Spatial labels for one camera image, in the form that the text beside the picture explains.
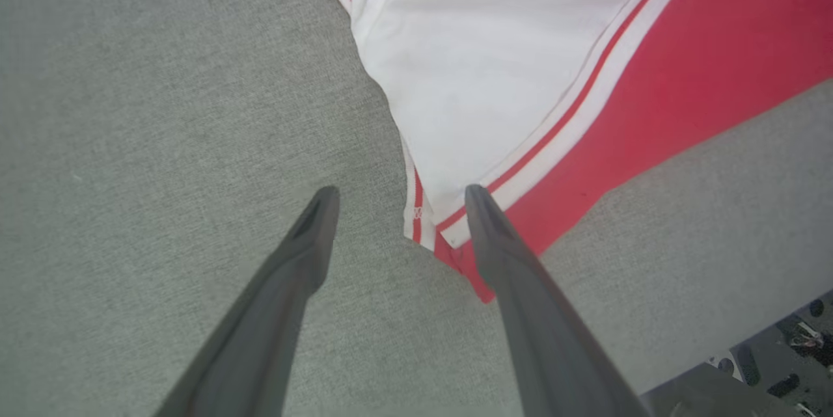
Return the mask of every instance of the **white fabric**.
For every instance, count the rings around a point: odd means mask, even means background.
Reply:
[[[631,0],[351,1],[359,55],[440,222],[594,66]]]

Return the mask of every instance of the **t-shirt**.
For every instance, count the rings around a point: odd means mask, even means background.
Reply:
[[[339,0],[386,94],[405,236],[492,298],[464,207],[539,253],[604,192],[830,78],[831,0]]]

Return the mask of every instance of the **gray tablecloth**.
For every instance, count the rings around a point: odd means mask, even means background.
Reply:
[[[547,252],[636,390],[833,286],[831,102],[643,174]],[[517,414],[497,306],[402,237],[336,0],[0,0],[0,414],[150,414],[322,185],[342,218],[288,414]]]

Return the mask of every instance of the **red and white garment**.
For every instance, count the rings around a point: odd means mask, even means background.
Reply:
[[[833,71],[831,0],[339,0],[387,95],[405,236],[476,272],[479,183],[536,252],[604,192]]]

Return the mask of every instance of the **red stripe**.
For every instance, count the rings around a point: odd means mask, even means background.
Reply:
[[[420,218],[416,218],[417,209],[422,212],[422,182],[419,180],[419,174],[417,174],[417,169],[414,168],[414,181],[416,189],[414,194],[414,241],[417,243],[422,240],[422,214],[420,214]]]
[[[549,144],[550,141],[552,141],[553,138],[556,137],[557,133],[559,133],[560,130],[562,130],[564,126],[571,120],[571,118],[575,114],[575,111],[578,111],[578,109],[581,107],[581,103],[586,99],[587,94],[590,93],[591,88],[593,88],[593,85],[595,84],[595,79],[596,77],[598,77],[601,68],[604,67],[605,61],[607,61],[607,57],[610,55],[610,52],[613,50],[613,47],[616,46],[616,42],[619,41],[619,38],[621,38],[624,32],[628,29],[628,26],[631,26],[631,22],[633,22],[636,15],[640,13],[642,7],[644,7],[647,2],[648,0],[640,0],[639,4],[636,5],[636,8],[634,8],[634,10],[631,11],[627,19],[625,19],[622,25],[619,26],[619,29],[618,31],[616,31],[616,34],[613,35],[613,37],[607,43],[607,46],[605,47],[604,51],[601,52],[601,56],[599,57],[598,62],[596,62],[595,68],[593,68],[593,72],[590,74],[589,78],[587,79],[587,82],[581,89],[578,96],[575,97],[575,101],[573,101],[572,105],[570,105],[570,109],[568,109],[568,111],[562,116],[562,118],[556,123],[556,125],[553,126],[544,135],[544,137],[542,137],[541,140],[538,141],[538,143],[536,143],[532,148],[530,148],[529,151],[527,151],[527,153],[524,154],[524,156],[521,157],[520,160],[518,160],[518,162],[515,162],[515,164],[512,165],[512,167],[506,171],[506,173],[500,175],[500,177],[497,180],[493,181],[491,185],[487,187],[490,193],[494,193],[495,191],[497,191],[497,189],[500,188],[500,186],[502,186],[503,183],[506,183],[506,181],[508,181],[511,177],[515,176],[517,172],[521,171],[521,168],[526,166],[526,164],[528,164],[530,160],[532,160],[536,156],[536,154],[538,154],[538,152],[541,151],[542,148],[546,147],[547,144]],[[458,209],[457,212],[453,213],[449,218],[445,219],[445,221],[440,222],[440,224],[437,225],[437,229],[440,231],[446,230],[446,228],[452,226],[456,221],[462,219],[464,215],[466,215],[465,206],[460,207],[460,209]]]

